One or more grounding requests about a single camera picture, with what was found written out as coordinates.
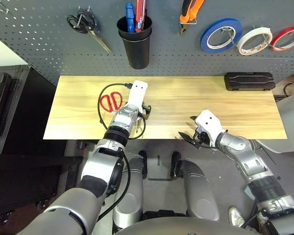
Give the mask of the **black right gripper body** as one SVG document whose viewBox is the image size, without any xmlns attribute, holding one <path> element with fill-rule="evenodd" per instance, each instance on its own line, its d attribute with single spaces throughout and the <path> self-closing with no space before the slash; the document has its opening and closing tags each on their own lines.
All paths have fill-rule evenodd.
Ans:
<svg viewBox="0 0 294 235">
<path fill-rule="evenodd" d="M 195 130 L 193 141 L 196 148 L 211 148 L 209 136 L 200 126 Z"/>
</svg>

